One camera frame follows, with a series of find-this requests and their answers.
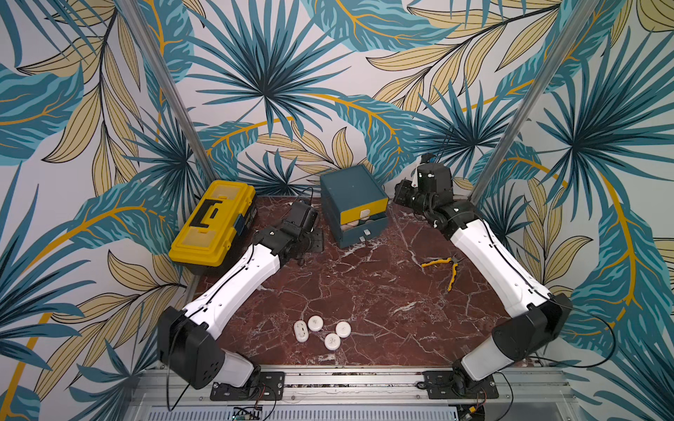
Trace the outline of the teal drawer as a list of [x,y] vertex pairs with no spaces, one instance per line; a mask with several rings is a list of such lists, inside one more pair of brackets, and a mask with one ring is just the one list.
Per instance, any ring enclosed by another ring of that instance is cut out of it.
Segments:
[[346,230],[340,230],[336,242],[340,248],[347,248],[357,243],[370,241],[380,236],[388,225],[388,217],[385,214],[378,215],[373,219],[360,221],[357,226],[349,226]]

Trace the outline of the yellow top drawer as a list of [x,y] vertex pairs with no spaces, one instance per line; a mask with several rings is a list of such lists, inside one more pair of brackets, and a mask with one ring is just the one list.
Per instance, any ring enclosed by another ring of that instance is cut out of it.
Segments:
[[340,224],[348,225],[361,219],[373,218],[375,215],[386,211],[388,202],[388,198],[382,198],[343,210],[340,212]]

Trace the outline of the teal drawer cabinet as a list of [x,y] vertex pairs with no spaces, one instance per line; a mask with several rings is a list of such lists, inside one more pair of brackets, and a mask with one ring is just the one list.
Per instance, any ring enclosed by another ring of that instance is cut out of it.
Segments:
[[389,199],[382,186],[363,165],[322,175],[319,178],[319,186],[321,186],[321,210],[335,242],[340,230],[346,230],[349,226],[357,226],[360,221],[373,219],[378,215],[387,216],[386,209],[385,212],[373,218],[361,219],[348,225],[340,224],[340,212],[374,200]]

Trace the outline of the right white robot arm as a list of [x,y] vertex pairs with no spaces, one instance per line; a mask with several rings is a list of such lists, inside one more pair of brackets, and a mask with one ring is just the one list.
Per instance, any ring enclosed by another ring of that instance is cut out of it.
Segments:
[[530,275],[497,239],[472,202],[423,192],[405,180],[394,202],[421,214],[479,270],[509,319],[453,364],[459,394],[555,340],[573,310],[570,298],[554,295]]

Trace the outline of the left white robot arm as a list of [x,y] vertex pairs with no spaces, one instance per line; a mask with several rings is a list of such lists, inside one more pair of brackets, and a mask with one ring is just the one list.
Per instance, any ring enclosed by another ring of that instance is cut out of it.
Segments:
[[319,228],[298,238],[275,227],[256,233],[242,258],[205,293],[180,310],[168,307],[157,325],[158,360],[193,389],[214,382],[243,387],[254,363],[221,348],[218,339],[226,325],[259,286],[288,261],[324,249]]

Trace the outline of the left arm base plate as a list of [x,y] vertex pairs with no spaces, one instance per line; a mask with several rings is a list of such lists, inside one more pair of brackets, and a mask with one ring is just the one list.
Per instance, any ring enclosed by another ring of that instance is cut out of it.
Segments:
[[284,396],[286,374],[283,371],[263,371],[237,388],[226,383],[212,386],[210,400],[213,402],[274,402]]

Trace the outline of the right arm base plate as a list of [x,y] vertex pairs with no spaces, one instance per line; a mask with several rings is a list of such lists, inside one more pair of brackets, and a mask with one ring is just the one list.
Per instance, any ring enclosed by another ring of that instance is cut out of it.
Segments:
[[496,399],[500,396],[493,376],[474,381],[463,372],[424,371],[415,386],[426,391],[429,399]]

